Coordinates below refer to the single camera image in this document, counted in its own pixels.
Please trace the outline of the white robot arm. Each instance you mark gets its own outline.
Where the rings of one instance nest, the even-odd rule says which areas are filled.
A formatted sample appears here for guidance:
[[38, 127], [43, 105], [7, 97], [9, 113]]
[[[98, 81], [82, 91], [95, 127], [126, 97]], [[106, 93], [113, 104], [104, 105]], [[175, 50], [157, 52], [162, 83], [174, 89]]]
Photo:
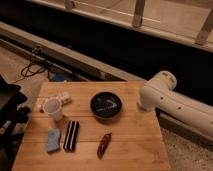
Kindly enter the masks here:
[[213, 139], [213, 106], [175, 92], [176, 85], [171, 72], [160, 71], [139, 89], [138, 105], [147, 111], [161, 109]]

